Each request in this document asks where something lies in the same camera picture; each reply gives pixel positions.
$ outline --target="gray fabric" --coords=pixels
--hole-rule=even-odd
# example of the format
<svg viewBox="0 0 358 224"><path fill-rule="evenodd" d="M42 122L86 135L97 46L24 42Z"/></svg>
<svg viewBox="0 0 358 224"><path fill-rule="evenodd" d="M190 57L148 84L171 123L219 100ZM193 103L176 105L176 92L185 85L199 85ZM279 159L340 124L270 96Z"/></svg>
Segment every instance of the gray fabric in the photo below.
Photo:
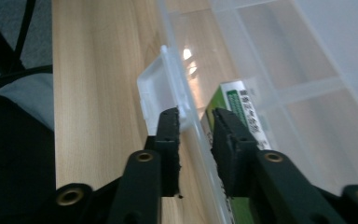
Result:
<svg viewBox="0 0 358 224"><path fill-rule="evenodd" d="M16 48L26 0L0 0L0 31ZM36 0L21 60L25 68L52 64L51 0Z"/></svg>
<svg viewBox="0 0 358 224"><path fill-rule="evenodd" d="M53 75L37 74L20 78L0 89L0 95L54 131Z"/></svg>

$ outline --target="clear plastic box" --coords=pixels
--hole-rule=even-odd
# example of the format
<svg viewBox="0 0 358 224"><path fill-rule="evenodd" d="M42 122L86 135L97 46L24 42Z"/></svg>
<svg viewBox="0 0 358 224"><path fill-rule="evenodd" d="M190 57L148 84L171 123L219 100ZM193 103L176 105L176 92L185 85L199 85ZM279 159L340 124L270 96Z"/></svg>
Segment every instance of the clear plastic box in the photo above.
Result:
<svg viewBox="0 0 358 224"><path fill-rule="evenodd" d="M242 79L272 148L312 184L335 194L358 184L358 0L210 0L194 10L166 1L158 0L164 69L176 64L169 87L183 84L172 102L187 113L213 221L231 216L198 116L223 81Z"/></svg>

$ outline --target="black cable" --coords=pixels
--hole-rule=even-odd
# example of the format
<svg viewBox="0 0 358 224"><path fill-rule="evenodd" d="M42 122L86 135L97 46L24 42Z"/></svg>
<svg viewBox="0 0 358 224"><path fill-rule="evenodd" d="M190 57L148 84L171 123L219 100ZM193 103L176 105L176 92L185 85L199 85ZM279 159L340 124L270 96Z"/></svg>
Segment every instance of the black cable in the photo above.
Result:
<svg viewBox="0 0 358 224"><path fill-rule="evenodd" d="M36 3L36 0L27 0L24 16L22 18L22 24L21 24L21 29L20 29L20 33L19 33L19 38L17 39L16 48L14 50L13 61L10 66L10 70L8 72L9 74L11 72L15 72L16 70L18 70L17 66L21 64L20 56L22 53L22 49L24 47L25 39L28 34L28 29L31 24L31 19L34 14L35 3Z"/></svg>

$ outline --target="transparent plastic container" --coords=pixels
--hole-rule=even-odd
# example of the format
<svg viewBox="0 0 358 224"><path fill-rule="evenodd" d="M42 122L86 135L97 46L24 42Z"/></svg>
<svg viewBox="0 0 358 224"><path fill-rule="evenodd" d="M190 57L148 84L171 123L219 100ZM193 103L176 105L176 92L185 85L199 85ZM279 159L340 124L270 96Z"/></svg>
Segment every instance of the transparent plastic container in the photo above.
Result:
<svg viewBox="0 0 358 224"><path fill-rule="evenodd" d="M140 77L150 93L143 110L152 118L181 107L211 222L232 216L199 117L223 81L243 81L272 149L312 184L335 194L358 184L358 0L205 0L193 10L157 2L167 48L143 74L155 81ZM169 90L170 105L145 105ZM148 122L152 133L157 121Z"/></svg>
<svg viewBox="0 0 358 224"><path fill-rule="evenodd" d="M210 2L272 148L318 187L358 184L358 1Z"/></svg>

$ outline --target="wooden table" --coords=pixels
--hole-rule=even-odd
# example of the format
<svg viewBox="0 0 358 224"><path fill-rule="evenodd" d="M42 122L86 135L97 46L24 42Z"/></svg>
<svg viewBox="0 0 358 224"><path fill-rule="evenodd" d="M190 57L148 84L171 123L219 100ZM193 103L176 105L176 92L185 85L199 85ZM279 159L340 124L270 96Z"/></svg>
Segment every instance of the wooden table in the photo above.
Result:
<svg viewBox="0 0 358 224"><path fill-rule="evenodd" d="M77 182L98 189L122 175L127 158L147 137L136 79L164 44L156 0L52 5L57 188ZM189 85L202 110L217 85L236 72L207 0L172 0L167 6L192 23L187 44L199 69ZM188 141L182 137L180 150L185 198L164 198L162 221L215 223L202 204Z"/></svg>

